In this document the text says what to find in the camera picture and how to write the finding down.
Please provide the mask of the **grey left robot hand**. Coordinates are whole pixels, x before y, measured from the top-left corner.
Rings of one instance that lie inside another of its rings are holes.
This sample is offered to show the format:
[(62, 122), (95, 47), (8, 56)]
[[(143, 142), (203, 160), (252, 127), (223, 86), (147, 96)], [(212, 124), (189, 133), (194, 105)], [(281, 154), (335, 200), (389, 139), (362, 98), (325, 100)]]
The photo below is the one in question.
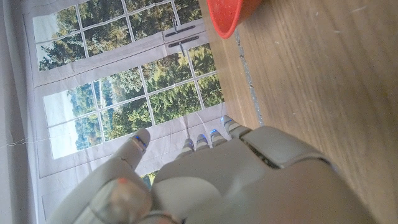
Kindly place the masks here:
[(279, 129), (223, 116), (217, 130), (164, 165), (136, 174), (150, 140), (138, 130), (62, 201), (49, 223), (374, 223), (320, 151)]

